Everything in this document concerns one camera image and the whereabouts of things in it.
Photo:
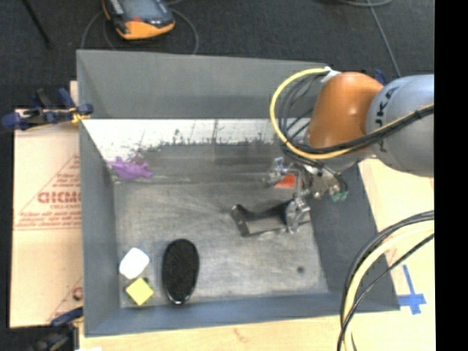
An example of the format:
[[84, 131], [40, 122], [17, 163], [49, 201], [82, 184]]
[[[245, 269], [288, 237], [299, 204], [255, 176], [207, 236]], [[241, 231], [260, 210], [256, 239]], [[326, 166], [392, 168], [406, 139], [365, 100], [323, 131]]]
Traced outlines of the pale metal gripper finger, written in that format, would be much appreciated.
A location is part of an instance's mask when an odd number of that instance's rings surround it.
[[284, 211], [286, 230], [289, 233], [298, 231], [302, 220], [309, 215], [310, 205], [302, 197], [294, 197]]
[[285, 164], [282, 156], [275, 158], [263, 183], [268, 187], [293, 188], [293, 166]]

